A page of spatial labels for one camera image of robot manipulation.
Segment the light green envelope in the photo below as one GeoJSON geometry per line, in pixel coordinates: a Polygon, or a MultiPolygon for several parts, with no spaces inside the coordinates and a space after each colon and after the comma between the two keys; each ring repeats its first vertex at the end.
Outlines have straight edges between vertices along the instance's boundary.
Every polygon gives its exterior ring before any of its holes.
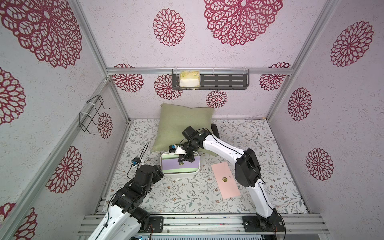
{"type": "MultiPolygon", "coordinates": [[[[169,154],[167,154],[167,155],[162,155],[161,156],[161,167],[162,167],[162,160],[164,160],[164,159],[173,159],[173,158],[178,158],[179,159],[179,156],[178,155],[169,155],[169,154]]],[[[188,171],[188,172],[185,172],[185,171],[180,171],[180,172],[173,172],[173,173],[167,173],[167,172],[164,172],[163,171],[163,173],[164,174],[167,174],[167,175],[169,175],[169,174],[187,174],[187,173],[195,173],[195,172],[192,172],[192,171],[188,171]]]]}

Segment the lilac envelope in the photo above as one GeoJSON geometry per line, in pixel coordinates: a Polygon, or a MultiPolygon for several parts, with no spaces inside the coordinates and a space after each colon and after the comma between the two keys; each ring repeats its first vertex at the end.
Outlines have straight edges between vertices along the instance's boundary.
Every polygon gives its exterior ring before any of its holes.
{"type": "Polygon", "coordinates": [[[180,172],[180,171],[195,172],[198,170],[200,166],[199,156],[196,156],[193,162],[183,161],[179,163],[178,160],[179,160],[178,158],[162,160],[163,171],[167,173],[180,172]]]}

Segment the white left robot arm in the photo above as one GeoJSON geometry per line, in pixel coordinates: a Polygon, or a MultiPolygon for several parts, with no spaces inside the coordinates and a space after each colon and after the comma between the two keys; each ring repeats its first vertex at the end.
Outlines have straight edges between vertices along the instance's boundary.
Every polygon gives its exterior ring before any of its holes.
{"type": "Polygon", "coordinates": [[[135,176],[113,195],[106,215],[89,239],[130,240],[139,232],[150,232],[150,213],[140,205],[163,177],[159,165],[140,166],[135,176]]]}

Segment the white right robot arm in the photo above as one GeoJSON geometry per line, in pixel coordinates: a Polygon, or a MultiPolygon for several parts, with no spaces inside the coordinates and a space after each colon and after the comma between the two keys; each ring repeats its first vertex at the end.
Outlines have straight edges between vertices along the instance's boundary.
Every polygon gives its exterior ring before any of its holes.
{"type": "Polygon", "coordinates": [[[262,179],[261,166],[255,152],[252,149],[242,150],[236,148],[219,137],[217,126],[212,124],[211,129],[201,128],[195,130],[187,127],[183,132],[185,137],[179,144],[170,146],[179,155],[178,162],[194,162],[194,154],[205,149],[224,158],[235,167],[236,181],[247,188],[257,213],[254,227],[262,232],[283,232],[286,225],[282,216],[272,207],[264,189],[265,181],[262,179]]]}

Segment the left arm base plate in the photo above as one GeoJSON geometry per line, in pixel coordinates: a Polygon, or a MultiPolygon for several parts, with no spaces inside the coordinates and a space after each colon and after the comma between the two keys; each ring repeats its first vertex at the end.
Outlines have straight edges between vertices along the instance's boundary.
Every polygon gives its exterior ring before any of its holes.
{"type": "Polygon", "coordinates": [[[148,217],[141,223],[141,233],[162,233],[164,217],[148,217]]]}

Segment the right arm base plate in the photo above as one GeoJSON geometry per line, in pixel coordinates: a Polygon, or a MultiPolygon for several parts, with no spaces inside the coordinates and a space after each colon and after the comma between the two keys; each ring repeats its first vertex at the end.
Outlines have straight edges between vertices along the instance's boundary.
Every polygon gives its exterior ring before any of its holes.
{"type": "Polygon", "coordinates": [[[284,233],[286,231],[283,219],[279,215],[263,218],[259,215],[242,216],[245,232],[272,232],[284,233]]]}

